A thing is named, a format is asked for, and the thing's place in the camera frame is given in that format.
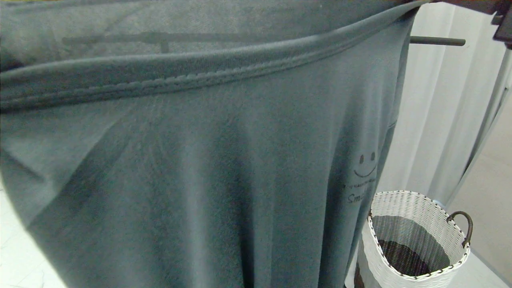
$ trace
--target metal rod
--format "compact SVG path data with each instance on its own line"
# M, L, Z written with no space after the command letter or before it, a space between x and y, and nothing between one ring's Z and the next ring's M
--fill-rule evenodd
M411 36L410 43L444 46L464 46L464 44L466 44L466 40L457 38Z

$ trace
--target beige wall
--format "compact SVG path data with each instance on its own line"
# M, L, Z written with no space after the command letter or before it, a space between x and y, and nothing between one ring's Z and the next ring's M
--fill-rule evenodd
M512 283L512 99L502 107L480 155L466 173L448 211L474 221L471 248ZM466 229L463 217L456 218Z

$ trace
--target smiley face mouth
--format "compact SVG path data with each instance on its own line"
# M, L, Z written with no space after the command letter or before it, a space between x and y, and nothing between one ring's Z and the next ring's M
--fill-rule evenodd
M375 165L372 169L372 171L370 171L370 173L366 174L366 175L361 175L359 174L355 169L354 169L354 174L357 175L358 177L361 177L361 178L365 178L365 177L368 177L370 176L370 174L373 173L373 171L375 170L375 168L377 168L377 165Z

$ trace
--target white curtain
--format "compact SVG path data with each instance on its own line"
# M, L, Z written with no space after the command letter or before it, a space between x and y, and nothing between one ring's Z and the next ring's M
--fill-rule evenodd
M412 190L444 204L452 198L492 115L491 99L502 94L493 90L505 46L492 40L497 26L491 20L445 3L420 8L412 35L464 38L466 44L410 46L400 116L379 191Z

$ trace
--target gray t-shirt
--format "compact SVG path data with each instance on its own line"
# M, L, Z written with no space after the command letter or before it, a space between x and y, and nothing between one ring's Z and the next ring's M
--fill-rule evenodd
M6 191L69 287L341 287L421 4L3 5Z

